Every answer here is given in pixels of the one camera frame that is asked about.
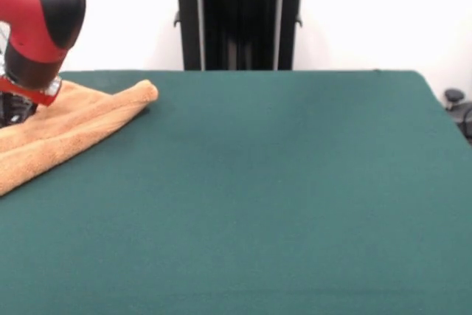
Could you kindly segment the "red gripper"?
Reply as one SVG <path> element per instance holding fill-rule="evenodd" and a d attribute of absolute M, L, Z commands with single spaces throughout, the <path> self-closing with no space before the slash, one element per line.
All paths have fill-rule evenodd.
<path fill-rule="evenodd" d="M 14 83 L 6 75 L 1 75 L 1 91 L 25 97 L 38 105 L 50 106 L 56 100 L 62 86 L 62 79 L 57 76 L 45 88 L 39 90 L 26 89 Z"/>

